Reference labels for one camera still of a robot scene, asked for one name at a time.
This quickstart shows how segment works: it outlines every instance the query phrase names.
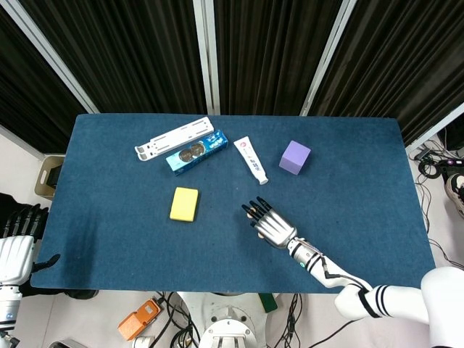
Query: black stripe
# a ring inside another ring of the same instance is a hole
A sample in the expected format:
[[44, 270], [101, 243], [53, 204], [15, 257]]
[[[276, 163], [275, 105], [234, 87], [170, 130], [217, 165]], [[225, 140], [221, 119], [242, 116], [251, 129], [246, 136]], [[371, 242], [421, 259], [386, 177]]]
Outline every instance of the black stripe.
[[291, 252], [291, 256], [293, 257], [295, 255], [295, 252], [297, 252], [298, 248], [301, 247], [301, 244], [298, 244], [295, 249], [293, 249], [293, 252]]
[[378, 308], [378, 311], [382, 314], [382, 315], [385, 315], [384, 312], [382, 312], [382, 309], [380, 308], [380, 304], [378, 303], [378, 293], [379, 293], [379, 290], [381, 289], [382, 286], [379, 286], [377, 288], [377, 291], [376, 291], [376, 304], [377, 304], [377, 308]]
[[391, 315], [386, 311], [386, 308], [385, 308], [385, 302], [384, 302], [384, 294], [385, 294], [385, 290], [386, 288], [388, 288], [389, 285], [385, 286], [383, 289], [382, 289], [382, 293], [380, 295], [380, 302], [382, 304], [382, 308], [384, 309], [384, 312], [385, 314], [387, 314], [389, 317], [391, 317]]
[[319, 257], [316, 259], [316, 261], [314, 261], [314, 263], [312, 264], [312, 266], [310, 267], [310, 269], [307, 270], [309, 273], [311, 273], [312, 268], [314, 267], [314, 265], [315, 265], [316, 263], [318, 263], [319, 260], [320, 260], [320, 255], [319, 255]]
[[358, 291], [357, 293], [358, 297], [360, 298], [360, 301], [364, 307], [365, 310], [368, 311], [369, 315], [372, 317], [372, 318], [379, 318], [380, 315], [378, 315], [373, 309], [372, 307], [369, 305], [369, 302], [367, 301], [367, 299], [365, 298], [365, 290], [364, 289], [361, 289]]
[[310, 262], [311, 262], [312, 259], [314, 259], [314, 256], [317, 256], [317, 255], [318, 255], [318, 254], [316, 254], [316, 253], [312, 254], [311, 258], [306, 262], [306, 265], [304, 265], [304, 268], [305, 268], [305, 269], [307, 269], [307, 266], [310, 265]]

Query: white toothpaste tube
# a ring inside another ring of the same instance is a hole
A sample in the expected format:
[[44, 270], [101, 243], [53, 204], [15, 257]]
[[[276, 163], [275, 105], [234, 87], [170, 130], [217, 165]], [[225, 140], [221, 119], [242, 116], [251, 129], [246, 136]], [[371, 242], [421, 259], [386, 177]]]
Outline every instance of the white toothpaste tube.
[[260, 159], [256, 155], [256, 152], [254, 152], [252, 142], [249, 140], [249, 138], [245, 136], [242, 139], [234, 141], [233, 144], [245, 159], [246, 164], [252, 171], [254, 177], [258, 179], [260, 185], [267, 183], [268, 178], [266, 178], [266, 172], [262, 168]]

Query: green object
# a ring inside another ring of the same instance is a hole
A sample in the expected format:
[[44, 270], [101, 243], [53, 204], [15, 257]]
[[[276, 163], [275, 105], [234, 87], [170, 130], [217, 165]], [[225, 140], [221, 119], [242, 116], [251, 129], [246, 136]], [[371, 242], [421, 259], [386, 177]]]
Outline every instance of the green object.
[[274, 295], [259, 293], [258, 296], [260, 297], [262, 306], [266, 313], [272, 312], [273, 310], [277, 309], [277, 302], [274, 299]]

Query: white floor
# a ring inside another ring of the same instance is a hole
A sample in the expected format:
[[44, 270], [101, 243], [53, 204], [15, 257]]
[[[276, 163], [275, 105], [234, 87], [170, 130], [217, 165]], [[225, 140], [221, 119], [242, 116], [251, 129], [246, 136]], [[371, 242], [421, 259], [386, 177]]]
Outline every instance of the white floor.
[[[19, 202], [50, 204], [33, 193], [40, 162], [24, 150], [0, 136], [0, 192], [12, 194]], [[414, 177], [417, 168], [412, 165]], [[459, 218], [454, 206], [443, 191], [441, 178], [429, 180], [426, 185], [433, 199], [430, 209], [430, 236], [446, 250], [448, 256], [464, 262], [464, 220]], [[436, 264], [447, 265], [443, 255], [433, 250]], [[66, 297], [37, 296], [25, 298], [21, 303], [17, 328], [14, 335], [22, 340], [20, 347], [47, 348], [57, 340], [71, 338], [88, 348], [129, 348], [117, 331], [119, 322], [136, 310], [154, 293], [139, 291], [100, 291], [87, 301]], [[281, 335], [286, 322], [291, 295], [278, 298], [279, 309], [267, 324], [268, 344], [273, 347]], [[164, 325], [163, 318], [157, 320], [146, 332], [156, 334]], [[334, 295], [311, 294], [304, 296], [304, 313], [297, 324], [302, 347], [326, 338], [346, 323], [334, 307]], [[172, 326], [157, 347], [169, 347], [175, 333]], [[428, 326], [406, 320], [383, 318], [364, 319], [353, 323], [321, 348], [334, 347], [428, 347]]]

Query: black curtain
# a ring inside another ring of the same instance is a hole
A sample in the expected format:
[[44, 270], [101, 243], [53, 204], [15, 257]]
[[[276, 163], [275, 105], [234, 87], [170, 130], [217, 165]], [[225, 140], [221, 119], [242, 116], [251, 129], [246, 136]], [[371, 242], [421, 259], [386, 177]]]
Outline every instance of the black curtain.
[[0, 7], [0, 124], [41, 152], [65, 152], [85, 112]]
[[215, 0], [221, 113], [299, 115], [340, 3]]
[[398, 119], [411, 143], [464, 102], [464, 1], [360, 0], [311, 115]]
[[21, 2], [100, 112], [206, 113], [192, 1]]

